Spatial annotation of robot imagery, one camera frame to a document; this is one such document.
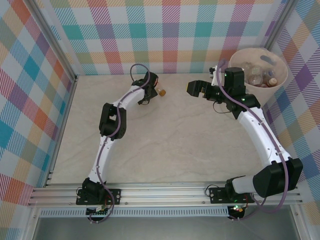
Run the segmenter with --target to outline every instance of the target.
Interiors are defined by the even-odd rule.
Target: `plaid wallpaper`
[[[17,239],[56,144],[72,80],[22,0],[0,0],[0,240]]]
[[[300,185],[309,221],[320,239],[320,1],[300,0],[273,52],[289,68],[288,81],[265,105],[272,130],[303,162]]]
[[[202,73],[263,45],[286,0],[37,0],[78,74]]]

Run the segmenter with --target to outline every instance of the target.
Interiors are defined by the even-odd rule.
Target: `purple cable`
[[[226,63],[226,60],[223,59],[222,61],[220,61],[218,63],[218,66],[217,66],[217,70],[216,70],[216,73],[219,72],[219,69]],[[254,202],[257,204],[257,206],[259,207],[259,209],[261,211],[263,211],[264,213],[268,213],[268,214],[273,214],[275,212],[277,212],[281,207],[282,205],[284,204],[285,202],[285,199],[286,199],[286,196],[287,196],[287,193],[288,193],[288,187],[289,187],[289,174],[288,174],[288,168],[287,168],[287,165],[286,165],[286,161],[284,159],[284,156],[282,155],[282,153],[280,152],[280,148],[278,146],[278,144],[276,143],[275,139],[273,138],[271,132],[268,130],[267,126],[263,123],[263,121],[258,117],[257,114],[255,114],[249,107],[247,107],[246,105],[242,104],[241,102],[233,99],[231,96],[229,96],[226,91],[224,90],[224,88],[222,87],[221,85],[221,82],[220,82],[220,76],[219,74],[216,75],[216,78],[217,78],[217,82],[218,82],[218,85],[219,85],[219,88],[221,90],[221,92],[232,102],[234,102],[235,104],[243,107],[244,109],[246,109],[249,113],[251,113],[257,120],[258,122],[261,124],[261,126],[264,128],[265,132],[267,133],[267,135],[269,136],[271,142],[273,143],[274,147],[275,147],[275,150],[277,151],[280,159],[281,159],[281,162],[282,162],[282,165],[283,165],[283,169],[284,169],[284,191],[283,191],[283,195],[282,195],[282,198],[278,204],[278,206],[276,206],[274,209],[272,210],[268,210],[266,208],[263,207],[263,204],[265,203],[266,201],[266,198],[263,200],[263,204],[260,204],[254,197],[253,193],[250,194],[251,198],[254,200]]]
[[[142,88],[143,88],[144,86],[146,86],[146,85],[148,84],[148,82],[150,81],[150,71],[149,71],[149,69],[148,69],[145,65],[140,64],[140,63],[136,63],[136,64],[133,64],[133,65],[131,66],[131,68],[130,68],[130,76],[131,76],[131,79],[133,79],[133,77],[132,77],[132,68],[133,68],[134,66],[142,66],[142,67],[144,67],[144,68],[147,70],[147,72],[148,72],[148,79],[146,80],[146,82],[145,82],[142,86],[134,89],[133,91],[127,92],[127,94],[124,95],[124,96],[120,99],[120,101],[118,102],[118,104],[117,104],[117,106],[116,106],[116,114],[117,114],[117,117],[118,117],[118,126],[117,126],[116,130],[115,130],[112,134],[110,134],[110,135],[108,135],[108,136],[105,137],[105,141],[104,141],[103,144],[102,144],[102,147],[101,147],[101,149],[100,149],[100,152],[99,152],[99,155],[98,155],[98,158],[97,158],[97,161],[96,161],[96,165],[95,165],[95,166],[96,166],[96,174],[97,174],[97,176],[98,176],[98,178],[99,178],[99,181],[100,181],[101,185],[102,185],[103,188],[108,192],[108,194],[111,196],[112,207],[111,207],[111,210],[110,210],[109,214],[108,214],[107,216],[105,216],[103,219],[101,219],[100,221],[94,221],[94,220],[92,220],[91,216],[92,216],[93,213],[91,213],[91,214],[89,215],[89,220],[91,221],[91,223],[94,223],[94,224],[102,223],[102,222],[104,222],[105,220],[107,220],[107,218],[109,218],[109,216],[110,216],[110,215],[112,214],[112,212],[114,211],[114,207],[115,207],[115,198],[114,198],[113,194],[111,193],[111,191],[110,191],[110,190],[107,188],[107,186],[104,184],[104,182],[103,182],[103,180],[102,180],[102,178],[101,178],[101,176],[100,176],[100,173],[99,173],[98,169],[99,169],[100,157],[101,157],[102,151],[104,150],[105,145],[106,145],[106,143],[107,143],[107,139],[113,137],[114,135],[116,135],[117,132],[118,132],[119,129],[120,129],[121,117],[120,117],[119,107],[120,107],[121,103],[123,102],[123,100],[126,99],[126,97],[128,97],[130,94],[132,94],[132,93],[134,93],[134,92],[142,89]]]

